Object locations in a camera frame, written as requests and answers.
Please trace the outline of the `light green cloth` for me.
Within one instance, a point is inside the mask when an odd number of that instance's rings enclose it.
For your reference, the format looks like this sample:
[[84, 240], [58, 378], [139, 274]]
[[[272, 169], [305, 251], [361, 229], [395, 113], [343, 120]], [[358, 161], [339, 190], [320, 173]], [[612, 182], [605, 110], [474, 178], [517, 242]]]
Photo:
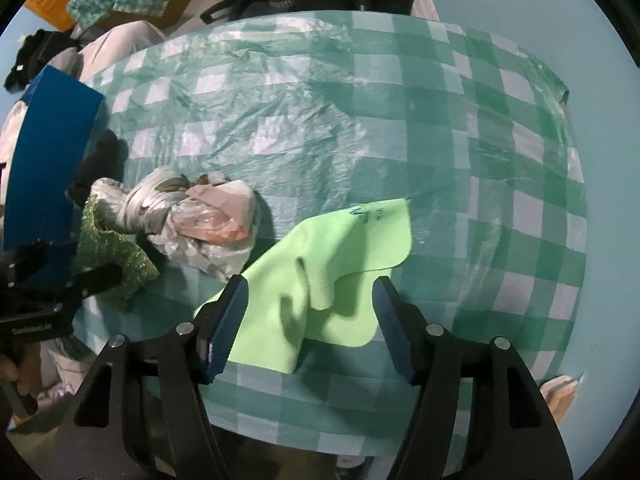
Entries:
[[411, 247], [404, 198], [303, 220], [244, 271], [248, 306], [230, 361], [291, 374], [305, 340], [364, 346], [378, 327], [372, 284]]

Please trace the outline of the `blue cardboard box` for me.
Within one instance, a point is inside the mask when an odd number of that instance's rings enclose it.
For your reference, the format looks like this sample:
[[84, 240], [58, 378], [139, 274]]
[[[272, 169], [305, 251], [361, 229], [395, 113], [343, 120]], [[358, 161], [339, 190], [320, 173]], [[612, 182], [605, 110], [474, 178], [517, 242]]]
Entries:
[[3, 247], [37, 240], [49, 261], [29, 281], [44, 285], [70, 275], [80, 213], [65, 196], [89, 142], [103, 96], [48, 66], [26, 91], [27, 113], [11, 159]]

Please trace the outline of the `black sock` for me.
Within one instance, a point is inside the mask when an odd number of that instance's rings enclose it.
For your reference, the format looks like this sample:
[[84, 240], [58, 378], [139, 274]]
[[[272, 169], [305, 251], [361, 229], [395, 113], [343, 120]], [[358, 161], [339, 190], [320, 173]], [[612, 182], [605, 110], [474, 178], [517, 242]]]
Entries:
[[104, 130], [93, 151], [81, 161], [73, 184], [66, 188], [66, 198], [78, 209], [84, 208], [96, 180], [122, 180], [127, 157], [127, 143], [119, 139], [113, 131]]

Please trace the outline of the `black clothes pile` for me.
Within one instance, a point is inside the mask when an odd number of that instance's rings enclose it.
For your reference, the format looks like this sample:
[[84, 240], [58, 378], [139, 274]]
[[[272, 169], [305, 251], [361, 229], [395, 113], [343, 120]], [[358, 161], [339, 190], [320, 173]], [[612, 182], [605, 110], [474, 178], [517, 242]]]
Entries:
[[79, 42], [70, 32], [48, 32], [38, 29], [25, 38], [17, 51], [15, 64], [6, 76], [3, 87], [9, 92], [25, 90], [52, 58], [72, 48], [78, 51]]

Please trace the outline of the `green checkered tablecloth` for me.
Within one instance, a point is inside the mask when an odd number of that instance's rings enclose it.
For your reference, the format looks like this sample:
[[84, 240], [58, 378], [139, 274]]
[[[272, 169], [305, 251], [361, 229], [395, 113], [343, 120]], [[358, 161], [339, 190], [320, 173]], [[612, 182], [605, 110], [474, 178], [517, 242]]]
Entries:
[[[262, 213], [254, 258], [317, 214], [408, 198], [413, 243], [393, 280], [462, 338], [505, 336], [537, 382], [559, 373], [586, 266], [582, 167], [566, 85], [499, 36], [408, 16], [253, 18], [166, 40], [82, 82], [98, 128], [128, 144], [126, 185], [171, 166], [244, 180]], [[162, 262], [123, 307], [89, 299], [75, 335], [156, 337], [220, 282]], [[232, 353], [203, 396], [209, 419], [314, 452], [393, 453], [416, 390], [380, 335], [356, 348], [300, 339], [295, 373]]]

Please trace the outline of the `grey plastic bag bundle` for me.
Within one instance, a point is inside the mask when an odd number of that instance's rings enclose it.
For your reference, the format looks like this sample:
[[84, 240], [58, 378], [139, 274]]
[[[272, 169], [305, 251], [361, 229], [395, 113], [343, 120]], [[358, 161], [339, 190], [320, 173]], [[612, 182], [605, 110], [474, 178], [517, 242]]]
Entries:
[[221, 281], [247, 263], [260, 216], [244, 181], [216, 172], [191, 181], [170, 167], [153, 170], [134, 188], [96, 180], [88, 205], [100, 228], [127, 238], [142, 235], [168, 259]]

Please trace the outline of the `beige cushion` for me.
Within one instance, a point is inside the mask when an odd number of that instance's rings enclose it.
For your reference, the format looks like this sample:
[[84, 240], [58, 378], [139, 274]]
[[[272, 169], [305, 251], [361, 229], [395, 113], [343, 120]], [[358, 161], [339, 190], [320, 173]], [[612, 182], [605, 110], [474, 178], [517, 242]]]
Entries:
[[51, 58], [48, 66], [86, 82], [102, 70], [166, 39], [160, 29], [146, 21], [130, 22], [110, 29], [83, 48], [67, 48]]

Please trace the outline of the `green glitter scrub cloth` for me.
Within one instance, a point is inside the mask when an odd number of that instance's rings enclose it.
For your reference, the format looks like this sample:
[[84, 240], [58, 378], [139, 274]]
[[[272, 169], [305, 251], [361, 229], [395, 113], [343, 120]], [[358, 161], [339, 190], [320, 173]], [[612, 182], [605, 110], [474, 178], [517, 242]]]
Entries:
[[91, 269], [117, 264], [122, 269], [122, 280], [104, 292], [104, 296], [124, 304], [144, 285], [160, 277], [160, 271], [136, 242], [128, 235], [107, 229], [96, 196], [88, 198], [82, 211], [76, 260], [80, 266]]

